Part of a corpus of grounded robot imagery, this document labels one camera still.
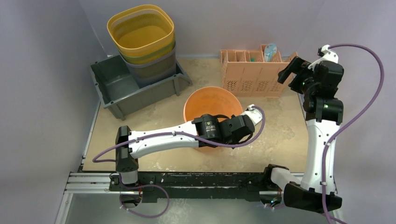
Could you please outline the large orange plastic bucket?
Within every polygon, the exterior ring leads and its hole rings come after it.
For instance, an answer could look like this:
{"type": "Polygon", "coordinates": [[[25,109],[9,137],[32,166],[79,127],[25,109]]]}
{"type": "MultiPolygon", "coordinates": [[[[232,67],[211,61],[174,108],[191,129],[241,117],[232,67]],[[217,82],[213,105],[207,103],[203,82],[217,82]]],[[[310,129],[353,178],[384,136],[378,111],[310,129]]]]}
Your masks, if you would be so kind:
{"type": "Polygon", "coordinates": [[[197,150],[216,149],[221,143],[219,123],[243,113],[239,100],[219,87],[205,87],[192,93],[184,105],[184,120],[192,123],[199,138],[197,150]]]}

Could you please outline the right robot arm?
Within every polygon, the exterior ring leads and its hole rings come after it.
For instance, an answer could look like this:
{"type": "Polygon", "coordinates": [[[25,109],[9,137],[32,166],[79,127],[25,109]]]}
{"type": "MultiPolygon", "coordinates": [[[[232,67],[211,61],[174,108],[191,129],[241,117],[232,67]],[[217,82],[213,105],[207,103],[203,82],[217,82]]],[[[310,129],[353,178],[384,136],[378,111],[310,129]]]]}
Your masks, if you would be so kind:
{"type": "Polygon", "coordinates": [[[343,121],[344,106],[335,93],[344,69],[327,60],[312,68],[309,66],[308,61],[296,56],[278,73],[279,83],[284,83],[294,73],[296,76],[289,87],[304,96],[308,150],[303,178],[298,180],[288,168],[270,164],[262,183],[269,190],[278,186],[283,192],[285,206],[323,214],[342,206],[333,178],[335,140],[331,138],[340,130],[343,121]]]}

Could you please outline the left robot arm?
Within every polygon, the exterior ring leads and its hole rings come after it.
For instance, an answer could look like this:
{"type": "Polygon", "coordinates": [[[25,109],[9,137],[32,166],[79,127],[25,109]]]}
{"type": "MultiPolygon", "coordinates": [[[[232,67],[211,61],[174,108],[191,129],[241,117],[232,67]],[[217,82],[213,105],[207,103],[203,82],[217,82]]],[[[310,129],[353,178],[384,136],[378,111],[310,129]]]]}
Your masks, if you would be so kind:
{"type": "Polygon", "coordinates": [[[245,111],[239,116],[204,114],[178,126],[148,132],[132,132],[128,126],[118,130],[116,138],[116,172],[128,191],[139,186],[138,159],[151,153],[175,148],[229,147],[252,142],[255,125],[263,115],[245,111]]]}

